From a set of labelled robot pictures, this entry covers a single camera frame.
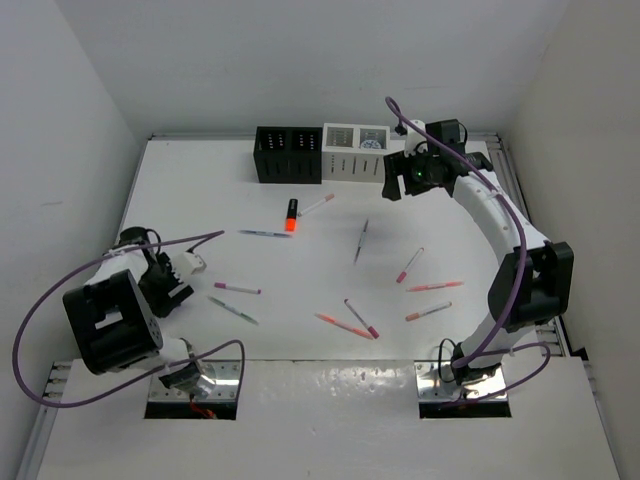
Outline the green pen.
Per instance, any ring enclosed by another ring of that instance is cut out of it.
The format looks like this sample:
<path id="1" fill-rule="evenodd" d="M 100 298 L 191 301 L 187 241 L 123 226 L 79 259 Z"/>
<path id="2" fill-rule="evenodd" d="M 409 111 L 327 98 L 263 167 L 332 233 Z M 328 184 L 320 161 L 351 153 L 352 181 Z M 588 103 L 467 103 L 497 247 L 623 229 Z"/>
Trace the green pen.
<path id="1" fill-rule="evenodd" d="M 213 304 L 223 308 L 224 310 L 230 312 L 231 314 L 242 318 L 244 321 L 253 324 L 253 325 L 259 325 L 259 321 L 256 320 L 255 318 L 251 317 L 250 315 L 242 312 L 241 310 L 237 309 L 236 307 L 229 305 L 228 303 L 225 303 L 224 301 L 215 298 L 213 296 L 207 296 L 207 299 L 212 302 Z"/>

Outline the dark blue pen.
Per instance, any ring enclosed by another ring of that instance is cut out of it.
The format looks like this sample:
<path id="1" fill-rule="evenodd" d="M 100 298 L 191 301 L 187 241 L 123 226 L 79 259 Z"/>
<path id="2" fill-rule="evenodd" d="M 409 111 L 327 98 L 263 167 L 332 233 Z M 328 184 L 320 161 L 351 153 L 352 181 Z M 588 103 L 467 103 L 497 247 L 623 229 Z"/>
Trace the dark blue pen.
<path id="1" fill-rule="evenodd" d="M 356 252 L 354 254 L 354 259 L 353 259 L 353 265 L 356 265 L 359 259 L 359 256 L 361 254 L 361 250 L 364 246 L 365 243 L 365 239 L 366 239 L 366 235 L 367 235 L 367 231 L 368 231 L 368 226 L 369 226 L 369 218 L 367 218 L 365 220 L 365 223 L 363 225 L 363 228 L 360 232 L 360 236 L 358 239 L 358 243 L 357 243 L 357 247 L 356 247 Z"/>

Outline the orange black highlighter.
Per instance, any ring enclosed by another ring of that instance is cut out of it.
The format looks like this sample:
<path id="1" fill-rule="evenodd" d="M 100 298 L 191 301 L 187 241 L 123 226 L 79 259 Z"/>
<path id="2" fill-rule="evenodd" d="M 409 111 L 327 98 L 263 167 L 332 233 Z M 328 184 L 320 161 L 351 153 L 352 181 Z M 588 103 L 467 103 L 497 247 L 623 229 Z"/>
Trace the orange black highlighter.
<path id="1" fill-rule="evenodd" d="M 286 213 L 286 220 L 285 220 L 286 232 L 295 231 L 297 218 L 298 218 L 298 200 L 295 198 L 291 198 L 287 206 L 287 213 Z"/>

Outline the red pen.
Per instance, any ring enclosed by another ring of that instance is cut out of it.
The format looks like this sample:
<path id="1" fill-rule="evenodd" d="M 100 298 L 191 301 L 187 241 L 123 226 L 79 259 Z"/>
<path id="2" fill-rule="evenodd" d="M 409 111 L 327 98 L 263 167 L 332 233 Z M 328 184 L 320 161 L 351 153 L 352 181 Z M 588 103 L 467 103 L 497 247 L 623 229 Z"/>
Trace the red pen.
<path id="1" fill-rule="evenodd" d="M 405 291 L 409 293 L 415 293 L 415 292 L 431 291 L 431 290 L 438 290 L 438 289 L 445 289 L 445 288 L 455 288 L 455 287 L 463 286 L 464 284 L 465 284 L 464 281 L 449 281 L 449 282 L 442 282 L 442 283 L 413 286 L 413 287 L 406 288 Z"/>

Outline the orange pen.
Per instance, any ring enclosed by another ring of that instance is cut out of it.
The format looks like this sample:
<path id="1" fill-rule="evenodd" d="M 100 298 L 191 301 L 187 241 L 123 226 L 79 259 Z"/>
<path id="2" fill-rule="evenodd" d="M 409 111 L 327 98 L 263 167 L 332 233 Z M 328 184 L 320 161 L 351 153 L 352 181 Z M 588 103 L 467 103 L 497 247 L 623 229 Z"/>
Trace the orange pen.
<path id="1" fill-rule="evenodd" d="M 373 340 L 374 337 L 367 331 L 358 329 L 356 327 L 351 327 L 349 325 L 347 325 L 344 322 L 341 322 L 331 316 L 325 315 L 325 314 L 321 314 L 321 313 L 314 313 L 314 316 L 322 321 L 324 321 L 325 323 L 331 324 L 337 328 L 340 328 L 342 330 L 348 331 L 350 333 L 353 333 L 355 335 L 358 335 L 359 337 L 368 339 L 368 340 Z"/>

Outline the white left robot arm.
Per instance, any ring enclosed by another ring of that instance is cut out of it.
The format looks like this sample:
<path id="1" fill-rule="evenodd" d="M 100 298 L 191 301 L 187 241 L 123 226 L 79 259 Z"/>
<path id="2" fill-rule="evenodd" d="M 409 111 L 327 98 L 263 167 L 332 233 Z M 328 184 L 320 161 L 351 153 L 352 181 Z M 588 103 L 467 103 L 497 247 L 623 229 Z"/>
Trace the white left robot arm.
<path id="1" fill-rule="evenodd" d="M 86 367 L 94 374 L 152 369 L 166 388 L 202 396 L 214 382 L 204 376 L 191 343 L 161 332 L 159 321 L 194 294 L 189 280 L 206 263 L 192 248 L 173 258 L 151 245 L 152 229 L 122 231 L 114 249 L 63 305 Z"/>

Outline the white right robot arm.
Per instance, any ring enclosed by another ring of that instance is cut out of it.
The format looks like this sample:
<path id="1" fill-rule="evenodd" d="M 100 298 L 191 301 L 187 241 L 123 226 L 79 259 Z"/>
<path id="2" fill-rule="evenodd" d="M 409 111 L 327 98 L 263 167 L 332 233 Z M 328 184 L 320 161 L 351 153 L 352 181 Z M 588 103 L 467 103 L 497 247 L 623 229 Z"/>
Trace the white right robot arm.
<path id="1" fill-rule="evenodd" d="M 405 144 L 384 158 L 383 198 L 445 190 L 479 227 L 499 263 L 487 294 L 487 316 L 453 350 L 448 377 L 462 385 L 493 374 L 524 335 L 566 312 L 574 252 L 525 218 L 503 191 L 490 160 L 467 152 L 457 121 L 401 121 L 396 131 Z"/>

